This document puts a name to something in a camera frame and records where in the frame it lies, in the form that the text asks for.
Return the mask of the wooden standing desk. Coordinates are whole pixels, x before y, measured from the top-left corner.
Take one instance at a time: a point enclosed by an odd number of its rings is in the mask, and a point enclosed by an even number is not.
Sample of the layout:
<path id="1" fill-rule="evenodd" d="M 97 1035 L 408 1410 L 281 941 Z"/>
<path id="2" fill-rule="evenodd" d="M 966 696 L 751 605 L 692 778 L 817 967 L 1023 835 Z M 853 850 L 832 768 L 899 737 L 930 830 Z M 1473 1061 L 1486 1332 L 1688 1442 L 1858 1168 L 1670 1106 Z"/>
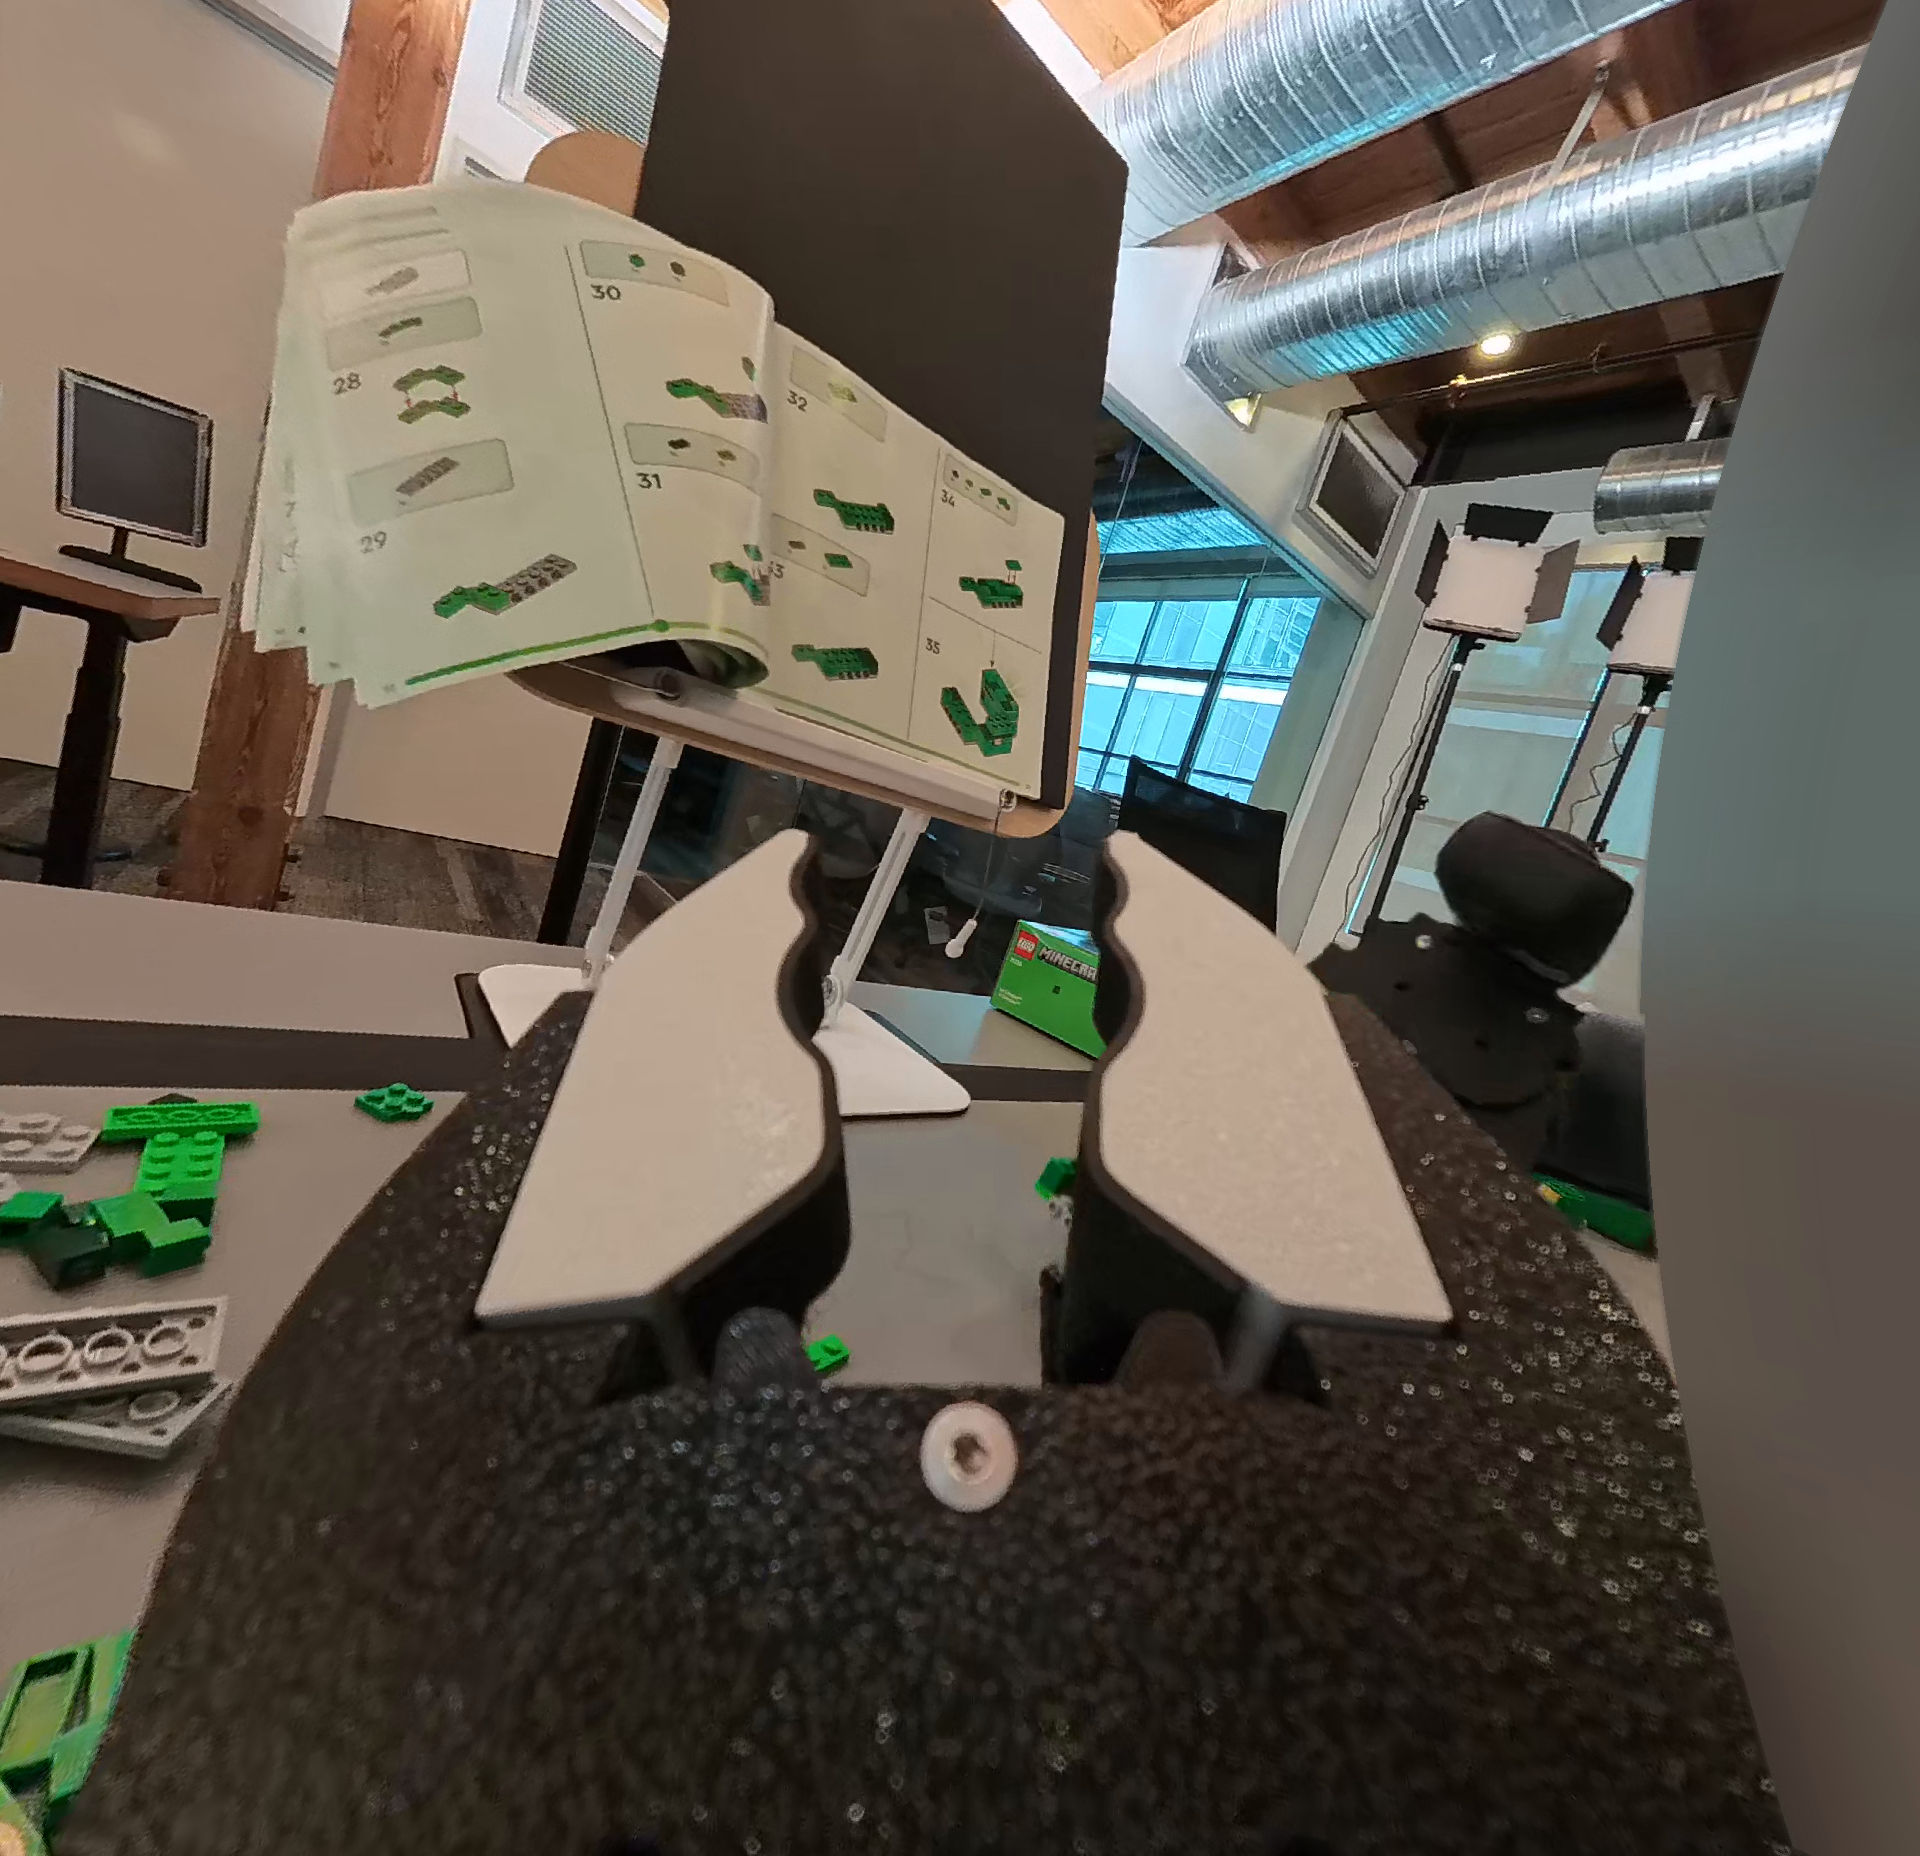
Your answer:
<path id="1" fill-rule="evenodd" d="M 88 568 L 44 568 L 11 556 L 0 561 L 0 653 L 13 648 L 25 614 L 83 622 L 47 841 L 36 850 L 44 887 L 92 887 L 130 642 L 163 642 L 181 622 L 222 614 L 216 596 L 154 583 L 154 568 L 137 568 L 126 556 L 88 551 L 83 566 Z"/>

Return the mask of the silver ventilation duct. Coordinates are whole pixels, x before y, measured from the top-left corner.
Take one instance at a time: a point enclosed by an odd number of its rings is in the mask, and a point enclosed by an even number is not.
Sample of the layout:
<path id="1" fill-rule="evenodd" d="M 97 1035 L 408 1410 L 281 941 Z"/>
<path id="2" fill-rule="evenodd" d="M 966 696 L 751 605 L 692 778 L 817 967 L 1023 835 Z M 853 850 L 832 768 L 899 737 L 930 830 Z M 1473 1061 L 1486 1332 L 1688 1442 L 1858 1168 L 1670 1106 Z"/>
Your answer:
<path id="1" fill-rule="evenodd" d="M 1612 449 L 1591 486 L 1591 536 L 1630 541 L 1701 541 L 1720 475 L 1726 465 L 1726 436 L 1694 436 L 1664 446 Z"/>
<path id="2" fill-rule="evenodd" d="M 1426 112 L 1587 62 L 1620 127 L 1720 84 L 1694 0 L 1212 0 L 1090 93 L 1141 250 Z"/>
<path id="3" fill-rule="evenodd" d="M 1868 45 L 1780 75 L 1198 299 L 1217 406 L 1787 273 Z"/>

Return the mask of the wooden pillar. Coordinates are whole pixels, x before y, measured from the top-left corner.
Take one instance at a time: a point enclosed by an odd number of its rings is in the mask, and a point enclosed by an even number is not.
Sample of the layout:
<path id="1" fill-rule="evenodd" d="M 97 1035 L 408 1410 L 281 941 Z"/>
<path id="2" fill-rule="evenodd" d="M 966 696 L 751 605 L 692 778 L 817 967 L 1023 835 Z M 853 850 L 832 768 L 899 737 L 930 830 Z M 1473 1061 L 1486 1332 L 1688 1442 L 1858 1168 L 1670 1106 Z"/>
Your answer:
<path id="1" fill-rule="evenodd" d="M 348 0 L 318 195 L 430 179 L 466 15 L 470 0 Z M 299 653 L 255 648 L 246 583 L 236 583 L 163 898 L 265 912 L 281 902 L 323 707 Z"/>

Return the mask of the glass window wall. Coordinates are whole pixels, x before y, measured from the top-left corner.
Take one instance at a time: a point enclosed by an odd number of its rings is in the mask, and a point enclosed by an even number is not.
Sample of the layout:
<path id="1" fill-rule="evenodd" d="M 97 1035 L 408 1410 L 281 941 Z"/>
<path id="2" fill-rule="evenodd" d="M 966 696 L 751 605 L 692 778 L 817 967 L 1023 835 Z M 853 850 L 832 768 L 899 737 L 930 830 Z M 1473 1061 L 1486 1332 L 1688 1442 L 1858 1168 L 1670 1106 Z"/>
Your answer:
<path id="1" fill-rule="evenodd" d="M 1075 789 L 1146 761 L 1297 818 L 1366 615 L 1121 420 L 1093 431 L 1100 596 Z"/>

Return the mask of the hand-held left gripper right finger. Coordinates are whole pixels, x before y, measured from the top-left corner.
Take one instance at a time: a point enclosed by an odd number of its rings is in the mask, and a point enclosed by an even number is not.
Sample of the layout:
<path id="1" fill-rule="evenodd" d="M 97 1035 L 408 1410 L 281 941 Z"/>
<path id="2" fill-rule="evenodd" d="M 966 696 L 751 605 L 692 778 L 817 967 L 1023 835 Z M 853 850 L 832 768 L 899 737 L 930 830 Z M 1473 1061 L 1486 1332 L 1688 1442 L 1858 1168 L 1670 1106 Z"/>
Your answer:
<path id="1" fill-rule="evenodd" d="M 1141 835 L 1093 876 L 1100 996 L 1046 1377 L 1116 1384 L 1141 1332 L 1281 1387 L 1297 1332 L 1448 1335 L 1426 1257 L 1323 984 Z"/>

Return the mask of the computer monitor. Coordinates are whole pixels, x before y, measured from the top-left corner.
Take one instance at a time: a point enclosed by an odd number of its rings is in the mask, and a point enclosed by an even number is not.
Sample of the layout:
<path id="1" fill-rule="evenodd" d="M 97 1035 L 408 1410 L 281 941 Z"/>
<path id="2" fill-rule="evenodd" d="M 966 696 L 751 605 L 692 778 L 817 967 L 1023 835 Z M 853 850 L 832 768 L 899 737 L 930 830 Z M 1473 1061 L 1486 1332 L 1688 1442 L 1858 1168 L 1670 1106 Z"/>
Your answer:
<path id="1" fill-rule="evenodd" d="M 59 513 L 107 524 L 107 551 L 62 546 L 65 561 L 201 596 L 193 575 L 130 556 L 130 536 L 201 551 L 211 420 L 201 407 L 78 370 L 59 378 Z"/>

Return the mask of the grey long toy plate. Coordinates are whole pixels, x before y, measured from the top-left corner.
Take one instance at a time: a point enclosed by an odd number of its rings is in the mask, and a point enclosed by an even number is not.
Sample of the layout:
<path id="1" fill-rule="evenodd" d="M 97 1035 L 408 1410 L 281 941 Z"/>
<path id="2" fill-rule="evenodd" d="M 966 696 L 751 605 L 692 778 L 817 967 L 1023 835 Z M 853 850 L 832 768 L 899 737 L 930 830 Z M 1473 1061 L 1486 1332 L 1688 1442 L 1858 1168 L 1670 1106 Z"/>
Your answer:
<path id="1" fill-rule="evenodd" d="M 216 1376 L 227 1303 L 62 1304 L 0 1323 L 0 1406 L 47 1410 Z"/>
<path id="2" fill-rule="evenodd" d="M 0 1436 L 5 1442 L 36 1442 L 36 1448 L 78 1448 L 78 1451 L 107 1451 L 107 1459 L 141 1459 L 166 1460 L 178 1448 L 186 1448 L 216 1410 L 227 1406 L 236 1384 L 154 1384 L 137 1396 L 97 1396 L 97 1402 L 59 1402 L 47 1410 L 5 1410 Z"/>

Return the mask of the black board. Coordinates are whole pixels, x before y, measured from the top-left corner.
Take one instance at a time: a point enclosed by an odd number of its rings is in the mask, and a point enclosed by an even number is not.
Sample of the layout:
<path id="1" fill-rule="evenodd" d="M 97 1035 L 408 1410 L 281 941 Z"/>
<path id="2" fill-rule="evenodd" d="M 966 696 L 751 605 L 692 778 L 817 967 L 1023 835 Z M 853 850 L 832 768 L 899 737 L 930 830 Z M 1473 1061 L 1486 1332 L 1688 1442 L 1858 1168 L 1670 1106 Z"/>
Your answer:
<path id="1" fill-rule="evenodd" d="M 1078 739 L 1124 160 L 990 0 L 665 0 L 635 216 L 1066 518 L 1037 809 Z"/>

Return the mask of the toy brick instruction booklet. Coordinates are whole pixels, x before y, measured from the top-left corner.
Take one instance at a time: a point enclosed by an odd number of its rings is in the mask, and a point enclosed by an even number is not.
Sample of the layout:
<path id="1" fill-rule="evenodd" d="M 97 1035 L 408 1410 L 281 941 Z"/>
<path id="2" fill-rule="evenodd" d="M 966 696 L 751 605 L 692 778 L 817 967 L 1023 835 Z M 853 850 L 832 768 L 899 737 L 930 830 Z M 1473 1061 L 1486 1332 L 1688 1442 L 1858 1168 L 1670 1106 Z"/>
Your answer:
<path id="1" fill-rule="evenodd" d="M 382 710 L 678 669 L 749 739 L 1037 804 L 1067 524 L 595 202 L 393 189 L 284 226 L 246 622 Z"/>

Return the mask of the studio light panel on stand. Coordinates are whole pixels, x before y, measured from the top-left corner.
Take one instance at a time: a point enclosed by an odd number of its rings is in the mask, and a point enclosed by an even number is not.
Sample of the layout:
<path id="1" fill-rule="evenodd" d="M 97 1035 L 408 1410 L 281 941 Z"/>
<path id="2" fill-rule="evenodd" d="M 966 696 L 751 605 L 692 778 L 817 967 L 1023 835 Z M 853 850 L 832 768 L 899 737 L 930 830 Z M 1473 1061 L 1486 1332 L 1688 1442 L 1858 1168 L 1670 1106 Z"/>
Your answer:
<path id="1" fill-rule="evenodd" d="M 1426 774 L 1440 746 L 1463 669 L 1490 642 L 1518 642 L 1528 625 L 1563 615 L 1577 568 L 1577 541 L 1539 546 L 1551 513 L 1510 501 L 1470 501 L 1460 531 L 1435 531 L 1419 575 L 1424 625 L 1448 637 L 1448 653 L 1424 696 L 1412 758 L 1393 781 L 1381 815 L 1381 850 L 1347 922 L 1370 927 L 1393 898 L 1419 815 L 1426 809 Z"/>
<path id="2" fill-rule="evenodd" d="M 1587 822 L 1587 845 L 1605 854 L 1607 850 L 1607 815 L 1620 804 L 1620 789 L 1632 768 L 1632 750 L 1645 739 L 1651 715 L 1658 710 L 1670 681 L 1675 681 L 1675 648 L 1688 632 L 1688 605 L 1694 605 L 1694 583 L 1699 583 L 1701 541 L 1675 536 L 1658 546 L 1658 561 L 1630 561 L 1620 596 L 1607 615 L 1598 622 L 1598 642 L 1607 648 L 1607 675 L 1632 675 L 1642 681 L 1642 707 L 1622 721 L 1622 739 L 1612 758 L 1612 774 L 1598 791 L 1598 815 Z"/>

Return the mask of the white framed wall vent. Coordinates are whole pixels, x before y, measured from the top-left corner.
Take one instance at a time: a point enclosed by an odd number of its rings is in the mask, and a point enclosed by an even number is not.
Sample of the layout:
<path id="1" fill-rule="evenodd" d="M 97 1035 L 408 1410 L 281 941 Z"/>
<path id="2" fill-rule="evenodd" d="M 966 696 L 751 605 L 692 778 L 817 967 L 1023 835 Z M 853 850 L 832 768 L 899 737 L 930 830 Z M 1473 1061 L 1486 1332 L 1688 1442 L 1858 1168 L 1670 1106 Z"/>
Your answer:
<path id="1" fill-rule="evenodd" d="M 1356 417 L 1327 407 L 1319 431 L 1313 465 L 1291 501 L 1297 524 L 1347 561 L 1356 568 L 1375 575 L 1381 551 L 1397 531 L 1408 499 L 1408 475 L 1381 454 L 1375 441 L 1356 431 Z"/>
<path id="2" fill-rule="evenodd" d="M 595 127 L 641 143 L 657 67 L 665 21 L 637 0 L 515 0 L 498 106 L 545 134 Z"/>

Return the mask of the green toy box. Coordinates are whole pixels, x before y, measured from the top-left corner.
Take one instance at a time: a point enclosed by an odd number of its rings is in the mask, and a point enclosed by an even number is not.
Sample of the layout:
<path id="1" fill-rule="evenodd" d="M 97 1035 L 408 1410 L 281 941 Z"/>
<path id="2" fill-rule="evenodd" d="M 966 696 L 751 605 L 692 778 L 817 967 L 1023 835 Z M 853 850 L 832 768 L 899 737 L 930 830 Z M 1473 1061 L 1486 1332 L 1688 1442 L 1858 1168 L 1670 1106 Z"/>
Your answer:
<path id="1" fill-rule="evenodd" d="M 1083 1055 L 1105 1053 L 1093 1031 L 1100 941 L 1083 927 L 1017 922 L 990 1007 Z"/>

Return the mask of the long green toy brick assembly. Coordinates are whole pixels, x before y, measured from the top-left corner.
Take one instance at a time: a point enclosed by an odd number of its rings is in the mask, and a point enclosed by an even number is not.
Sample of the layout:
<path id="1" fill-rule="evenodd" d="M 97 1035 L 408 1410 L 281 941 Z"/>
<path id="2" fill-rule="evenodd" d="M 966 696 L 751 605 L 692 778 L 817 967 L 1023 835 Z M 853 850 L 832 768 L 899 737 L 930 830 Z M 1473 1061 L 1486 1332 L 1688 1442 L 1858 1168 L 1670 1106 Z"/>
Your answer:
<path id="1" fill-rule="evenodd" d="M 259 1106 L 173 1093 L 107 1106 L 75 1125 L 97 1125 L 97 1148 L 137 1150 L 130 1186 L 107 1195 L 62 1195 L 33 1186 L 25 1170 L 5 1170 L 0 1237 L 20 1249 L 54 1290 L 88 1284 L 116 1267 L 141 1273 L 201 1267 L 222 1191 L 222 1155 L 236 1140 L 259 1133 Z"/>

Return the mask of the large grey rounded object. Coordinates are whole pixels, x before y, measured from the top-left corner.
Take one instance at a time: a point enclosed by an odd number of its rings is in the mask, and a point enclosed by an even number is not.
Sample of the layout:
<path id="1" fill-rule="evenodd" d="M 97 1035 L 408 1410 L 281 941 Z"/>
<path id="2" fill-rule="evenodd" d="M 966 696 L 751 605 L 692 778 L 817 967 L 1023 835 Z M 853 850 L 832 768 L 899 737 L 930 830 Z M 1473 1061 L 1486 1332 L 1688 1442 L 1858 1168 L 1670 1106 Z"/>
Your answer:
<path id="1" fill-rule="evenodd" d="M 1694 1479 L 1801 1849 L 1920 1842 L 1915 15 L 1884 4 L 1746 387 L 1642 957 Z"/>

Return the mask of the white and wooden book stand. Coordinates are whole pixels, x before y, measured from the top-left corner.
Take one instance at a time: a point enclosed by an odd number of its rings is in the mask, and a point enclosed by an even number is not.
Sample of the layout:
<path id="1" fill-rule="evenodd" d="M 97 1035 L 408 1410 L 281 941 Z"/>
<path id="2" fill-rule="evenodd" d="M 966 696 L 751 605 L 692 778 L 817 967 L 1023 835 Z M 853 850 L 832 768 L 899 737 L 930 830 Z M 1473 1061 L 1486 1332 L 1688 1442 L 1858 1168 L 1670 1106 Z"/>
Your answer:
<path id="1" fill-rule="evenodd" d="M 528 189 L 573 192 L 582 202 L 635 211 L 637 179 L 641 179 L 641 143 L 609 134 L 609 127 L 578 127 L 532 152 Z M 517 1040 L 545 1007 L 562 996 L 588 996 L 609 957 L 613 957 L 613 932 L 629 912 L 635 887 L 641 882 L 641 845 L 657 822 L 665 789 L 685 758 L 685 730 L 669 727 L 655 746 L 655 761 L 637 789 L 637 809 L 629 818 L 629 835 L 615 845 L 601 906 L 588 927 L 588 949 L 573 962 L 494 962 L 483 967 L 477 999 L 486 1007 L 494 1024 L 505 1040 Z M 915 845 L 926 841 L 935 809 L 915 809 L 899 797 L 899 781 L 877 789 L 883 804 L 899 809 L 899 822 L 889 835 L 889 850 L 877 862 L 877 876 L 864 882 L 864 898 L 856 906 L 856 922 L 832 957 L 832 984 L 824 984 L 824 1021 L 819 1021 L 819 1053 L 832 1055 L 841 1117 L 846 1119 L 909 1119 L 909 1117 L 962 1117 L 971 1107 L 971 1090 L 946 1074 L 926 1049 L 899 1035 L 899 1024 L 864 1014 L 853 1007 L 853 984 L 871 954 L 871 936 L 891 906 L 891 892 L 909 869 Z"/>

